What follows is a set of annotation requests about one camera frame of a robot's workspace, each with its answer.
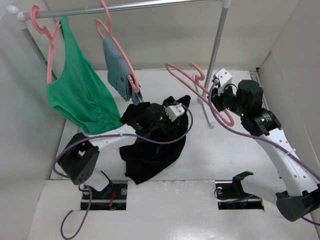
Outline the black t shirt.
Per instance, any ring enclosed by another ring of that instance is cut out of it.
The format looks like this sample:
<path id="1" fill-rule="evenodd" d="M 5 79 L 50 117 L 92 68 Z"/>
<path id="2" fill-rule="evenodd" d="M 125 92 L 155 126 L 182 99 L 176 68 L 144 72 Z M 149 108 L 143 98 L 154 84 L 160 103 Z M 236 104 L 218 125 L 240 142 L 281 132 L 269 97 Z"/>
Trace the black t shirt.
<path id="1" fill-rule="evenodd" d="M 157 142 L 169 142 L 178 139 L 187 132 L 189 118 L 184 113 L 178 119 L 178 123 L 168 133 L 159 129 L 148 138 Z M 137 185 L 148 181 L 180 157 L 185 143 L 186 137 L 171 144 L 157 144 L 139 139 L 133 145 L 121 147 L 119 154 L 126 164 L 125 176 Z"/>

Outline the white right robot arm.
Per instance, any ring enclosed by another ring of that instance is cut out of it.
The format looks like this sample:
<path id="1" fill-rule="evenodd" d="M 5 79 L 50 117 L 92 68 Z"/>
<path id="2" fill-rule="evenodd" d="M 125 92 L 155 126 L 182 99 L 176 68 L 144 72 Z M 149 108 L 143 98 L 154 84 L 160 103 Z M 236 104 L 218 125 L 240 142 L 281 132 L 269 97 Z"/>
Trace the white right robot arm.
<path id="1" fill-rule="evenodd" d="M 262 106 L 263 89 L 253 80 L 242 80 L 236 92 L 232 83 L 214 80 L 208 105 L 217 122 L 229 132 L 254 139 L 268 155 L 277 177 L 244 171 L 232 178 L 229 196 L 254 195 L 274 204 L 290 222 L 303 219 L 320 207 L 320 176 L 300 161 L 275 114 Z M 218 117 L 229 110 L 240 117 L 245 133 L 230 128 Z"/>

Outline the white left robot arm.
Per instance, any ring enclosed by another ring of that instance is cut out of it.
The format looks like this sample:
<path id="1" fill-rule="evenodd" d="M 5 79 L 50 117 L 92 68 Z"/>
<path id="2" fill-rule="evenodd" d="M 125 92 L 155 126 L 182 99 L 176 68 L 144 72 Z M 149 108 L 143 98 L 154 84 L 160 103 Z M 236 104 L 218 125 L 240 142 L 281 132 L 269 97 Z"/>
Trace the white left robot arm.
<path id="1" fill-rule="evenodd" d="M 137 140 L 147 140 L 154 131 L 170 130 L 184 113 L 182 104 L 177 102 L 167 106 L 152 103 L 142 114 L 115 130 L 88 136 L 77 133 L 56 162 L 74 185 L 84 185 L 94 190 L 98 197 L 107 198 L 112 191 L 112 182 L 96 168 L 100 153 L 133 145 Z"/>

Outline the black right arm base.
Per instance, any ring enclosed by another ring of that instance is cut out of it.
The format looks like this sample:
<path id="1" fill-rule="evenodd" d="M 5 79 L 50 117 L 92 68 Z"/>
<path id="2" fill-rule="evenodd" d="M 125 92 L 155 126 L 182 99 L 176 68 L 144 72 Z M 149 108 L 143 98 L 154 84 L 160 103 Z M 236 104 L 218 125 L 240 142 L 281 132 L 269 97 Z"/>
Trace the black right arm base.
<path id="1" fill-rule="evenodd" d="M 231 180 L 216 180 L 213 192 L 218 210 L 264 210 L 264 203 L 256 195 L 246 193 L 241 181 L 252 176 L 250 171 L 235 175 Z"/>

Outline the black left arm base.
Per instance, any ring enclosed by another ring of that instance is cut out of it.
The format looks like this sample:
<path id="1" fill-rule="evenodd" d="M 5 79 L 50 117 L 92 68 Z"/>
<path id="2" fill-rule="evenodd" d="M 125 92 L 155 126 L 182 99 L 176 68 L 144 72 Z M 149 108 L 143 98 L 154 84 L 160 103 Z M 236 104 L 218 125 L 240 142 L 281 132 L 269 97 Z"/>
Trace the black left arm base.
<path id="1" fill-rule="evenodd" d="M 103 171 L 94 170 L 78 189 L 82 193 L 81 210 L 124 211 L 127 208 L 128 182 L 111 180 Z"/>

